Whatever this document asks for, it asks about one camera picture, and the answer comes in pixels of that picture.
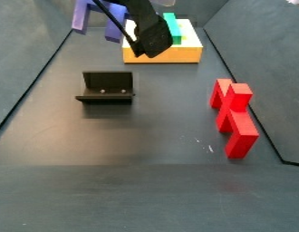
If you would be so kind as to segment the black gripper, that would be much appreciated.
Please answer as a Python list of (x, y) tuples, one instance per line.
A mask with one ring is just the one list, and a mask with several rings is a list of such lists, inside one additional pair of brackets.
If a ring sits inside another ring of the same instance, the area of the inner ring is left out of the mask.
[(145, 54), (147, 58), (155, 57), (173, 44), (165, 20), (155, 13), (149, 0), (113, 0), (113, 3), (126, 8), (135, 23), (135, 39), (127, 41), (134, 56)]

